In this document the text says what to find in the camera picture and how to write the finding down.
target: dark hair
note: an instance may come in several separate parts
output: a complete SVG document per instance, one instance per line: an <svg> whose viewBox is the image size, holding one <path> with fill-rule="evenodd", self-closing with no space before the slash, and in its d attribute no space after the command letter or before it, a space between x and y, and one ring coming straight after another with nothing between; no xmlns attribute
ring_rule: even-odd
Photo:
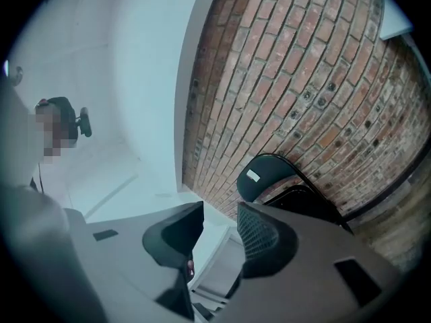
<svg viewBox="0 0 431 323"><path fill-rule="evenodd" d="M54 97L47 100L60 109L61 128L69 131L69 140L76 143L78 140L78 126L76 124L75 110L66 97Z"/></svg>

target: white sticker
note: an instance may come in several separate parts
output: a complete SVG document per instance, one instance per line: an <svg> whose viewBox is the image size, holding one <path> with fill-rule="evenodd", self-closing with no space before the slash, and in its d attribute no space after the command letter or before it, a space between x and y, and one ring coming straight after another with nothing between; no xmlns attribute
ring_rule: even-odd
<svg viewBox="0 0 431 323"><path fill-rule="evenodd" d="M247 171L246 175L247 175L247 177L251 178L255 182L257 182L258 180L261 179L256 172L253 172L251 170Z"/></svg>

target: red brick wall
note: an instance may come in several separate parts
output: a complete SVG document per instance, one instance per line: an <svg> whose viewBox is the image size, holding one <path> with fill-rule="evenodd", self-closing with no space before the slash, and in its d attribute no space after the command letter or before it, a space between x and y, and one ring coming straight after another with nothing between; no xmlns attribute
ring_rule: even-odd
<svg viewBox="0 0 431 323"><path fill-rule="evenodd" d="M184 183L233 218L236 178L259 153L293 161L342 213L390 185L430 134L430 90L401 39L378 38L382 3L215 0L191 83Z"/></svg>

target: black chair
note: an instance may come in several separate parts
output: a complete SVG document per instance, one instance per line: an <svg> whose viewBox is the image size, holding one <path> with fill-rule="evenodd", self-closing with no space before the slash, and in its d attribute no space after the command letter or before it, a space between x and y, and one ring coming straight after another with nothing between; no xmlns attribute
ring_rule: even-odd
<svg viewBox="0 0 431 323"><path fill-rule="evenodd" d="M236 186L246 202L253 202L270 186L293 176L299 176L306 186L291 186L263 204L329 221L352 232L337 207L294 164L280 155L261 154L254 157L241 171Z"/></svg>

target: white label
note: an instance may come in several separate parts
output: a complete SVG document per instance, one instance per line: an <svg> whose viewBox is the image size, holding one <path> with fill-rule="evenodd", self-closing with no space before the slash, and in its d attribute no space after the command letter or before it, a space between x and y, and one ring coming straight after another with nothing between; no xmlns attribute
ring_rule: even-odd
<svg viewBox="0 0 431 323"><path fill-rule="evenodd" d="M251 178L255 182L257 182L258 180L261 179L256 172L253 172L251 170L247 171L246 175L247 175L247 177Z"/></svg>

